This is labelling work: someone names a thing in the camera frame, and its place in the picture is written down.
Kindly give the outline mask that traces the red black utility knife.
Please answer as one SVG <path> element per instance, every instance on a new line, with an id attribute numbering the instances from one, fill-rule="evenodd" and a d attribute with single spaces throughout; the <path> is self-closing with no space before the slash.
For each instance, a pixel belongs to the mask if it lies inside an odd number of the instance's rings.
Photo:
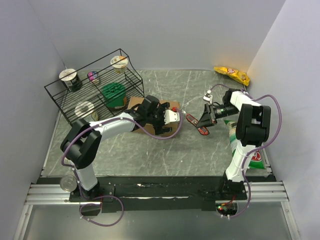
<path id="1" fill-rule="evenodd" d="M 189 113 L 185 113 L 184 116 L 185 116 L 186 120 L 190 124 L 192 124 L 202 136 L 207 136 L 210 134 L 209 130 L 206 127 L 203 127 L 203 126 L 197 127 L 197 124 L 199 121 L 194 116 L 192 116 Z"/>

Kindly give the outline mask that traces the brown cardboard express box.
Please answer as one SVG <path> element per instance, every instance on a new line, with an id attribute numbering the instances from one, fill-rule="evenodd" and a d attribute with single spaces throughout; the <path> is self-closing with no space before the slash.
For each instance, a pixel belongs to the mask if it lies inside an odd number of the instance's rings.
<path id="1" fill-rule="evenodd" d="M 134 127 L 137 133 L 148 132 L 157 137 L 172 136 L 179 127 L 180 108 L 178 101 L 159 100 L 147 95 L 143 97 L 131 97 L 126 113 L 133 116 L 134 120 L 143 128 Z"/>

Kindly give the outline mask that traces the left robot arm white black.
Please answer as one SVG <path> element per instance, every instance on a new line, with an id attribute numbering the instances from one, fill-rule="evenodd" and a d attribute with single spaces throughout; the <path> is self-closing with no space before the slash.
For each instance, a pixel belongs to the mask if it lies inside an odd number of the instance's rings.
<path id="1" fill-rule="evenodd" d="M 147 95 L 141 103 L 126 109 L 121 114 L 100 121 L 77 120 L 60 145 L 63 152 L 63 166 L 71 167 L 80 195 L 87 201 L 94 201 L 99 195 L 100 183 L 95 175 L 93 161 L 100 143 L 116 135 L 143 130 L 152 126 L 155 139 L 172 132 L 171 123 L 180 121 L 180 113 L 169 102 Z"/>

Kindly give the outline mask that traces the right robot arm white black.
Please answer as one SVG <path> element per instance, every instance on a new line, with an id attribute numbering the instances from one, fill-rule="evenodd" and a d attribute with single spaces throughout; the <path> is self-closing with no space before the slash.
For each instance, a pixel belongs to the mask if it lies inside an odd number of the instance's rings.
<path id="1" fill-rule="evenodd" d="M 222 105 L 205 103 L 197 128 L 212 127 L 218 119 L 238 114 L 235 130 L 237 145 L 231 163 L 220 180 L 218 193 L 223 199 L 230 199 L 245 189 L 244 182 L 249 162 L 257 148 L 270 135 L 271 108 L 261 105 L 240 90 L 230 88 L 222 98 Z"/>

